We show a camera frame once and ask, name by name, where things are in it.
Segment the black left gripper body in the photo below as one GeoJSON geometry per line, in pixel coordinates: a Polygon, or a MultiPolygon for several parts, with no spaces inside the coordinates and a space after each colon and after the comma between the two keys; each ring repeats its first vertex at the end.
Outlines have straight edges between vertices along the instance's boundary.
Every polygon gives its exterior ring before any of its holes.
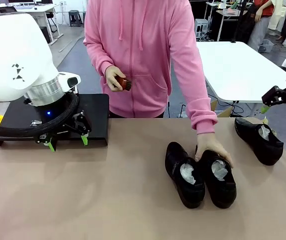
{"type": "Polygon", "coordinates": [[[51,104],[34,106],[34,109],[39,116],[38,120],[40,120],[42,123],[47,123],[57,118],[69,108],[70,102],[70,97],[63,96],[61,99],[51,104]]]}

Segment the person's right hand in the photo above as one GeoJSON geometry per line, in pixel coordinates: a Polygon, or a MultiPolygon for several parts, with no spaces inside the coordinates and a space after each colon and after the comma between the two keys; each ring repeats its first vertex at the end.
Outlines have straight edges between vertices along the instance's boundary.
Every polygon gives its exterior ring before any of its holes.
{"type": "Polygon", "coordinates": [[[123,79],[126,78],[126,76],[121,72],[118,67],[114,65],[110,65],[109,67],[107,67],[105,70],[105,79],[107,85],[112,92],[121,92],[123,91],[123,87],[118,83],[116,77],[120,77],[123,79]]]}

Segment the person's left hand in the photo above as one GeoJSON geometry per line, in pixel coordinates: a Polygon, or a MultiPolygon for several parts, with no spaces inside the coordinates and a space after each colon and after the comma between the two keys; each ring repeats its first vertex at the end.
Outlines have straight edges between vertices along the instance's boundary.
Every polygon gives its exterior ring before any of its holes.
{"type": "Polygon", "coordinates": [[[202,133],[197,135],[197,150],[195,153],[195,161],[198,162],[205,151],[216,152],[219,156],[228,161],[233,167],[231,155],[224,149],[223,145],[217,140],[215,133],[202,133]]]}

